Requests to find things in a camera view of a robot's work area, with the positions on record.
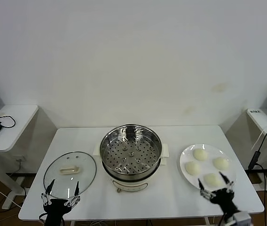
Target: floor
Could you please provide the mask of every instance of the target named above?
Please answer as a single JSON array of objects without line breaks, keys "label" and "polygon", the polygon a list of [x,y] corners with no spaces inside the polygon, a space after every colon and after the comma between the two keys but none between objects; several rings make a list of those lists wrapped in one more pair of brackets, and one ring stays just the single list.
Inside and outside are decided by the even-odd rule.
[{"label": "floor", "polygon": [[[23,186],[25,187],[30,187],[33,177],[28,177],[26,180],[23,182]],[[252,183],[258,183],[260,182],[260,179],[257,177],[256,174],[250,174],[250,179]],[[0,191],[2,191],[5,194],[8,194],[9,189],[5,187],[1,182],[0,182]],[[264,197],[264,192],[258,192],[259,197],[261,200],[263,200]],[[0,211],[3,211],[1,209],[1,204],[3,203],[3,197],[0,195]],[[23,197],[17,197],[15,199],[16,203],[22,203],[23,202]],[[25,222],[21,221],[18,219],[18,208],[13,208],[9,211],[2,212],[0,213],[0,220],[5,219],[7,217],[10,217],[8,219],[5,219],[3,221],[0,221],[0,226],[7,226],[7,225],[14,225],[14,226],[40,226],[42,225],[40,222]],[[254,226],[264,226],[264,214],[255,214],[252,215],[252,220],[254,223]],[[218,223],[219,218],[215,218],[215,224]],[[91,222],[77,222],[76,225],[90,225]],[[191,225],[205,225],[204,219],[203,218],[181,218],[181,219],[153,219],[151,221],[147,220],[127,220],[127,221],[105,221],[104,223],[101,224],[96,224],[95,226],[191,226]]]}]

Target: white wall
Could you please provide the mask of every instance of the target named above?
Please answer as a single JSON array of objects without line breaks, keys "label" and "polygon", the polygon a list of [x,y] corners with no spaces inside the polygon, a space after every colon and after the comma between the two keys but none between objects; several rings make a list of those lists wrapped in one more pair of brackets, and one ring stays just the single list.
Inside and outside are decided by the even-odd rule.
[{"label": "white wall", "polygon": [[0,0],[0,97],[58,128],[228,132],[267,106],[267,1]]}]

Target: stainless steel steamer basket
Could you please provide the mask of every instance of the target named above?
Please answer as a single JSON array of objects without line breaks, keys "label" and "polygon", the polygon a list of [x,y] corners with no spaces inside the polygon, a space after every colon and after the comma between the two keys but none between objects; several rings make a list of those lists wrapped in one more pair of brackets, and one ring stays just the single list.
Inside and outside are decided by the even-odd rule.
[{"label": "stainless steel steamer basket", "polygon": [[127,124],[111,130],[100,144],[104,168],[115,179],[136,182],[157,170],[162,143],[151,129]]}]

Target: mouse cable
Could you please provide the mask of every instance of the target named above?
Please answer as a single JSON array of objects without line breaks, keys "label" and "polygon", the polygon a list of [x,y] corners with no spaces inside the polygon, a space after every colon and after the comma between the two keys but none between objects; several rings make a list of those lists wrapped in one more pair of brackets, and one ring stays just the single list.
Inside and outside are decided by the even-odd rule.
[{"label": "mouse cable", "polygon": [[12,128],[12,127],[14,127],[14,126],[16,125],[16,121],[14,120],[14,118],[12,118],[10,115],[0,116],[0,118],[6,118],[6,117],[9,117],[9,118],[12,119],[12,121],[13,121],[13,125],[12,125],[12,126],[3,126],[3,125],[1,124],[1,126],[4,127],[4,128]]}]

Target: power cord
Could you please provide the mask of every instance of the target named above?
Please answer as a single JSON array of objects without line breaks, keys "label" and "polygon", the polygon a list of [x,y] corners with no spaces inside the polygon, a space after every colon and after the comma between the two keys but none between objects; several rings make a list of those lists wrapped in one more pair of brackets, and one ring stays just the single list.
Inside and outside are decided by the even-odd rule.
[{"label": "power cord", "polygon": [[263,137],[263,140],[262,140],[262,142],[261,142],[261,144],[260,144],[259,149],[258,149],[258,150],[254,153],[254,155],[252,156],[251,162],[250,162],[250,164],[248,165],[248,170],[252,170],[252,169],[254,168],[254,166],[256,165],[256,163],[257,163],[257,161],[258,161],[258,159],[259,159],[259,156],[260,156],[260,154],[261,154],[260,149],[261,149],[261,147],[262,147],[262,145],[263,145],[263,143],[264,143],[266,137],[267,137],[267,133],[266,133],[265,136]]},{"label": "power cord", "polygon": [[265,177],[265,171],[264,171],[263,167],[258,163],[256,163],[256,165],[261,167],[261,169],[263,171],[263,176],[264,176],[264,203],[263,203],[263,205],[264,205],[264,223],[266,226],[266,177]]},{"label": "power cord", "polygon": [[251,151],[254,149],[255,145],[257,144],[257,142],[260,140],[261,135],[263,134],[263,132],[267,129],[267,126],[261,131],[260,135],[258,136],[258,139],[256,140],[256,142],[254,143],[254,145],[251,147]]},{"label": "power cord", "polygon": [[20,169],[21,169],[21,163],[22,163],[22,161],[20,160],[20,159],[18,159],[18,160],[16,160],[18,163],[19,163],[19,168],[16,170],[16,171],[14,171],[14,172],[12,172],[11,174],[9,174],[8,176],[10,177],[11,175],[13,175],[14,173],[17,173]]}]

